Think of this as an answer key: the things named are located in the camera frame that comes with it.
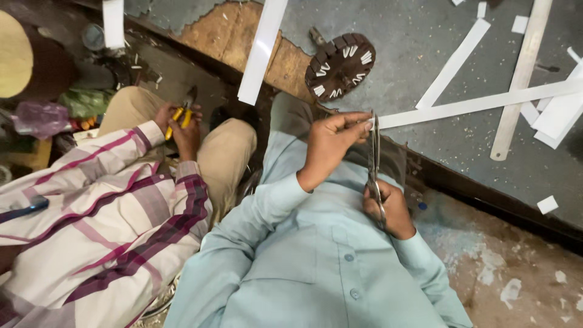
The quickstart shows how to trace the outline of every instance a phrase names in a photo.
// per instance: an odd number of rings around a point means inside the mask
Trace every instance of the wooden ruler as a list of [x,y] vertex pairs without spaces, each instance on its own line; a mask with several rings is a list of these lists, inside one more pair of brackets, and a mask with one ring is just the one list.
[[[528,88],[552,3],[553,0],[535,0],[532,6],[531,16],[522,41],[522,48],[520,49],[518,62],[510,83],[510,91]],[[496,131],[496,138],[492,145],[492,152],[490,153],[490,158],[493,160],[506,160],[514,129],[520,116],[521,106],[522,104],[504,106],[498,130]]]

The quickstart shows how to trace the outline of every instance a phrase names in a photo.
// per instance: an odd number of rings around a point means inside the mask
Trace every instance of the man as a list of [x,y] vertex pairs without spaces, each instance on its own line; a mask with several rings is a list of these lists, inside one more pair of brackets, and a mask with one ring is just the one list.
[[379,180],[384,231],[364,213],[380,209],[363,195],[366,147],[350,147],[369,118],[338,114],[310,131],[309,108],[276,97],[261,185],[186,262],[166,328],[472,326],[411,223],[397,151],[381,160],[393,175]]
[[[144,89],[121,89],[98,138],[0,187],[0,222],[36,195],[50,201],[0,224],[2,261],[13,262],[0,327],[130,326],[199,249],[211,217],[232,206],[257,136],[228,119],[200,144],[201,115],[183,129],[173,113]],[[168,125],[175,179],[159,168]]]

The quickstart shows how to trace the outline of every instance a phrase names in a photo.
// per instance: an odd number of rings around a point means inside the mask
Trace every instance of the hand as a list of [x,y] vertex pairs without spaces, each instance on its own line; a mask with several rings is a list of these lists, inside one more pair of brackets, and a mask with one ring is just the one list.
[[180,123],[172,118],[167,121],[167,124],[172,128],[172,137],[178,146],[181,162],[196,160],[196,153],[201,146],[201,132],[198,127],[201,119],[201,113],[193,113],[190,123],[184,128],[181,128]]
[[322,183],[342,161],[355,142],[366,142],[373,124],[373,115],[354,111],[341,113],[312,124],[304,167],[297,172],[297,181],[304,191]]
[[[413,226],[413,223],[411,223],[403,192],[383,180],[377,180],[377,183],[381,191],[382,207],[387,216],[385,229],[393,237],[400,240],[415,236],[417,230]],[[371,215],[375,220],[380,221],[381,211],[378,208],[377,201],[371,196],[368,186],[364,188],[363,208],[364,212]]]
[[[154,122],[160,127],[162,134],[166,134],[166,130],[168,129],[168,120],[172,118],[174,113],[176,112],[176,108],[180,107],[179,105],[173,102],[166,102],[158,112],[156,113],[156,117],[154,118]],[[197,122],[201,122],[202,120],[202,113],[198,113],[197,111],[200,110],[200,105],[193,105],[191,110],[193,111],[192,119],[195,119]]]

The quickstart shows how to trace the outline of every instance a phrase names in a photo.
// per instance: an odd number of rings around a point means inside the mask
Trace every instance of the shirt pocket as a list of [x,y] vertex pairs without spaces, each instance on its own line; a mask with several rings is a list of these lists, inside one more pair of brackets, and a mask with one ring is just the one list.
[[253,279],[283,279],[315,283],[316,235],[317,229],[312,225],[282,236],[255,258],[242,282]]

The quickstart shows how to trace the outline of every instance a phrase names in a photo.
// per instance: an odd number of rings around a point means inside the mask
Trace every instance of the gray table surface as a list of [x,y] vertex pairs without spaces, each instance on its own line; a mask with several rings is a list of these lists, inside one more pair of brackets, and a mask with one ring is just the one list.
[[[179,33],[186,23],[211,10],[218,0],[126,0],[126,12],[148,12],[148,19]],[[436,105],[508,91],[523,35],[511,33],[516,15],[529,16],[533,0],[505,0],[488,7],[491,27],[437,100]],[[455,7],[451,0],[289,0],[281,25],[283,37],[315,54],[308,29],[327,39],[343,33],[366,35],[377,51],[375,66],[363,84],[327,104],[342,110],[374,109],[379,115],[414,110],[476,21],[476,0]],[[537,63],[559,72],[535,69],[531,86],[563,81],[575,67],[566,52],[583,55],[583,2],[554,0]],[[507,160],[490,159],[502,108],[383,130],[398,143],[471,179],[529,205],[554,195],[560,219],[583,229],[583,120],[557,150],[533,138],[520,118]]]

